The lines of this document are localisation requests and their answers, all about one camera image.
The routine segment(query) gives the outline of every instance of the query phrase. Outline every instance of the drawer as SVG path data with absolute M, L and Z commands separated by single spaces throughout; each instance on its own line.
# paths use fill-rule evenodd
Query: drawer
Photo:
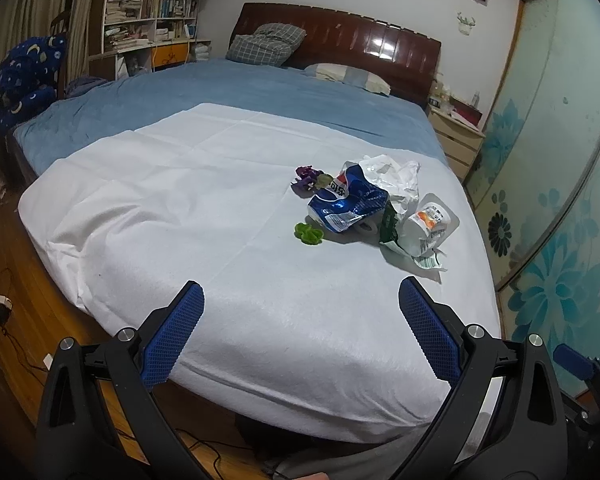
M 463 146 L 459 142 L 455 142 L 453 139 L 440 135 L 438 132 L 436 132 L 436 135 L 438 136 L 438 141 L 442 145 L 445 155 L 451 155 L 453 158 L 460 162 L 464 162 L 468 166 L 474 162 L 477 152 Z
M 446 161 L 449 163 L 451 171 L 456 174 L 456 177 L 458 177 L 460 180 L 463 180 L 469 171 L 469 167 L 453 158 L 447 158 Z
M 462 142 L 467 146 L 470 146 L 475 151 L 480 149 L 483 137 L 478 133 L 474 133 L 467 128 L 463 128 L 460 124 L 453 121 L 447 121 L 435 112 L 429 114 L 429 122 L 433 126 L 433 129 L 438 133 L 451 137 L 458 142 Z
M 153 49 L 154 67 L 182 63 L 187 60 L 189 43 L 176 43 L 171 45 L 156 46 Z

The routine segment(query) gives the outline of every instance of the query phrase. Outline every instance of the wooden headboard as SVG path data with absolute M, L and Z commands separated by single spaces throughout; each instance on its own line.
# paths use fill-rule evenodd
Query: wooden headboard
M 390 23 L 341 10 L 246 3 L 231 34 L 253 34 L 264 23 L 291 23 L 306 37 L 285 66 L 337 63 L 368 70 L 391 85 L 391 94 L 427 104 L 441 43 Z

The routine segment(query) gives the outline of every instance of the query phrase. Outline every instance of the plaid pillow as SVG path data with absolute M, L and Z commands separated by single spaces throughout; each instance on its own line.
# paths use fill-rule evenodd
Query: plaid pillow
M 252 65 L 281 66 L 305 36 L 306 31 L 295 25 L 267 23 L 251 35 L 236 36 L 226 58 Z

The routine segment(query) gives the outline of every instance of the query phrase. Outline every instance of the green plastic toy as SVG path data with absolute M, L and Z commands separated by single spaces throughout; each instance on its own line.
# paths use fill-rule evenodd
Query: green plastic toy
M 315 229 L 309 224 L 303 224 L 302 222 L 296 224 L 294 232 L 296 238 L 300 238 L 302 243 L 307 245 L 317 245 L 322 242 L 322 238 L 324 237 L 324 232 L 321 229 Z

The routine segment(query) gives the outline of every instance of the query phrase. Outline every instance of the metal screw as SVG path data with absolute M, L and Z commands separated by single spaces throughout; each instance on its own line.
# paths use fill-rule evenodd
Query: metal screw
M 118 339 L 120 341 L 131 341 L 136 335 L 136 331 L 133 328 L 123 328 L 118 332 Z
M 529 336 L 529 342 L 533 345 L 533 346 L 542 346 L 542 338 L 538 335 L 538 334 L 531 334 Z
M 473 338 L 480 339 L 484 336 L 484 329 L 479 325 L 471 325 L 466 331 Z
M 75 342 L 74 338 L 72 338 L 72 337 L 65 337 L 60 342 L 60 349 L 61 350 L 68 350 L 69 348 L 71 348 L 74 345 L 74 342 Z

